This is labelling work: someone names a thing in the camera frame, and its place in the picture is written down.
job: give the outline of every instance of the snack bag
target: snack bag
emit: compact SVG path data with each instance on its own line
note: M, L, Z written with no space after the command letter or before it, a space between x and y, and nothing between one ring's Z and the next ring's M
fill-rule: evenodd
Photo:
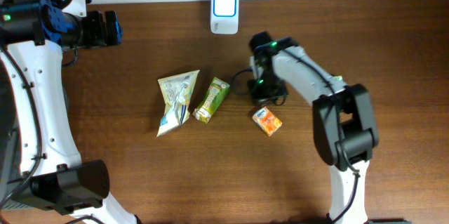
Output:
M166 109L159 125L157 136L162 136L184 124L190 113L187 110L195 87L197 71L159 79Z
M278 119L278 117L274 116L272 112L268 110L267 107L263 107L261 110L258 110L254 115L253 119L260 128L267 133L268 136L271 136L276 130L278 130L282 126L282 122Z
M206 97L194 110L195 118L207 124L230 90L229 84L214 77Z

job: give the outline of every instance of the wooden table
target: wooden table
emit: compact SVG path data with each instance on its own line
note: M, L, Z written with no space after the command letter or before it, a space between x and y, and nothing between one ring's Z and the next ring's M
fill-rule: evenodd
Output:
M213 77L248 66L250 38L292 36L324 69L371 93L380 144L366 183L370 219L449 219L449 0L242 1L236 35L214 35L209 3L90 6L115 10L123 44L80 51L63 71L69 120L84 162L103 159L111 191L143 223L268 223L324 217L328 167L313 143L311 108L290 88L270 107L267 137L230 94L209 124L191 118L156 138L157 79L201 70L190 110ZM11 223L64 223L56 212L9 211Z

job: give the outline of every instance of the wall charger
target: wall charger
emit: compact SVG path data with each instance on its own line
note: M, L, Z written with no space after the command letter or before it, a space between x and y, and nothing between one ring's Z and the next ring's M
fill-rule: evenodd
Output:
M239 0L210 0L210 30L236 34L239 30Z

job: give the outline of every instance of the green snack pouch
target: green snack pouch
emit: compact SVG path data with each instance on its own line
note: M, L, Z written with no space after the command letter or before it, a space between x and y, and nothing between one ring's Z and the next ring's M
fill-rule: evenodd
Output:
M230 90L229 84L214 77L206 93L206 97L204 97L198 108L194 110L195 118L204 123L208 123Z

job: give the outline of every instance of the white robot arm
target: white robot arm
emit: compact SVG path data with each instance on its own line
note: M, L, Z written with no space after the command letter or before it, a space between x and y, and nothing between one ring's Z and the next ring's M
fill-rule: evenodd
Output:
M62 52L121 43L115 12L106 12L104 22L100 12L87 12L90 2L5 0L0 6L0 58L13 90L22 174L8 182L0 205L56 210L85 223L136 224L137 216L109 192L105 164L81 163L67 118Z
M315 146L330 166L329 222L365 223L366 170L378 143L367 90L360 85L350 87L340 77L331 76L290 38L272 41L264 32L253 37L250 47L255 79L248 82L248 88L255 104L285 98L287 81L314 108ZM353 114L353 118L341 124L341 112Z

